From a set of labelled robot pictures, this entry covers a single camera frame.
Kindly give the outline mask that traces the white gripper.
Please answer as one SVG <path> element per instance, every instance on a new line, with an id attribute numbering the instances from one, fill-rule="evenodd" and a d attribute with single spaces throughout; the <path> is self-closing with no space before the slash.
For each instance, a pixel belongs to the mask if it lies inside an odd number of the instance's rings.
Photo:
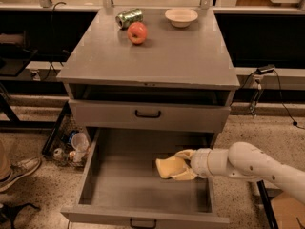
<path id="1" fill-rule="evenodd" d="M 174 180 L 193 180 L 197 176 L 201 178 L 210 177 L 212 175 L 209 165 L 208 157 L 211 149 L 186 149 L 175 153 L 176 157 L 187 159 L 191 161 L 191 167 L 178 168 L 172 172 L 171 178 Z"/>

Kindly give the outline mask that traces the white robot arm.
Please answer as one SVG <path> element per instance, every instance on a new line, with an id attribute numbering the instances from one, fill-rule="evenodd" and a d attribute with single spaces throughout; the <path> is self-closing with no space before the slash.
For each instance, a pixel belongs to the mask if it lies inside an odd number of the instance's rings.
<path id="1" fill-rule="evenodd" d="M 223 176 L 267 180 L 305 203 L 305 172 L 280 163 L 250 143 L 236 142 L 229 149 L 183 150 L 174 156 L 182 161 L 171 173 L 174 179 Z"/>

